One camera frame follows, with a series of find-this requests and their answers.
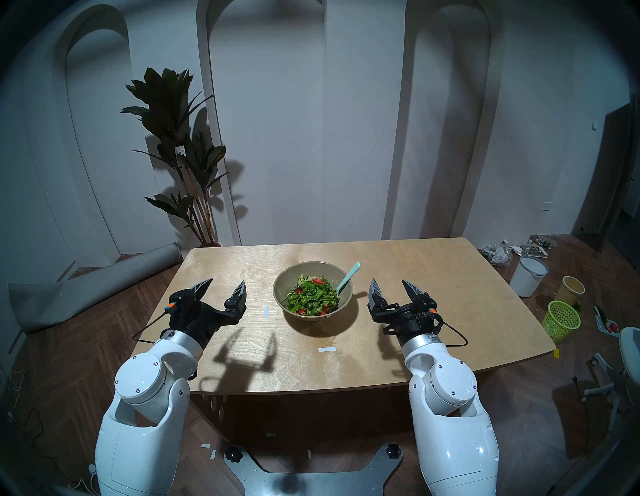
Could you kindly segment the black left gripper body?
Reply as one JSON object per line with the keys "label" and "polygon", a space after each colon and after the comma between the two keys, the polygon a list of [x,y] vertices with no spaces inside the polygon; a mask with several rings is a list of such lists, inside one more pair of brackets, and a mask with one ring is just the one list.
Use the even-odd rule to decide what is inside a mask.
{"label": "black left gripper body", "polygon": [[169,313],[169,326],[165,337],[176,337],[181,332],[205,349],[213,335],[229,325],[226,315],[201,301],[190,297],[171,297],[165,310]]}

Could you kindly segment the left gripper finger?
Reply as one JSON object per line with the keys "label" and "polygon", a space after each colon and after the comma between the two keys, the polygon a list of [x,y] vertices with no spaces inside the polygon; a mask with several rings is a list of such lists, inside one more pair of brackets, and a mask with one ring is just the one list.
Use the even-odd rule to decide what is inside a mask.
{"label": "left gripper finger", "polygon": [[208,278],[207,280],[196,283],[191,288],[178,290],[175,292],[175,303],[199,302],[205,295],[212,281],[213,279]]}
{"label": "left gripper finger", "polygon": [[247,286],[244,280],[235,288],[232,295],[225,301],[225,314],[230,318],[241,319],[247,306]]}

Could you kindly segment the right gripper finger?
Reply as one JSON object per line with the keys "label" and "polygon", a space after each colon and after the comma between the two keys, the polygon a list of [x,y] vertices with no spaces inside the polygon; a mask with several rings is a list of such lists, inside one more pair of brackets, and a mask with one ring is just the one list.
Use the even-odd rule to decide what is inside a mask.
{"label": "right gripper finger", "polygon": [[386,301],[375,278],[369,286],[367,308],[372,320],[393,320],[396,316],[396,303]]}
{"label": "right gripper finger", "polygon": [[427,292],[422,291],[413,283],[402,280],[403,287],[411,300],[413,311],[436,311],[437,303]]}

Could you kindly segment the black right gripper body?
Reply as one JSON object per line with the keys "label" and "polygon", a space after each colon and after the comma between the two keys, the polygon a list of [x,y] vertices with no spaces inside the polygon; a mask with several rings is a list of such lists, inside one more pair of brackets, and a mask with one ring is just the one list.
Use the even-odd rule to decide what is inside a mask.
{"label": "black right gripper body", "polygon": [[393,308],[385,317],[388,322],[383,334],[395,336],[401,347],[421,335],[437,336],[444,325],[443,318],[433,309],[414,312],[412,306]]}

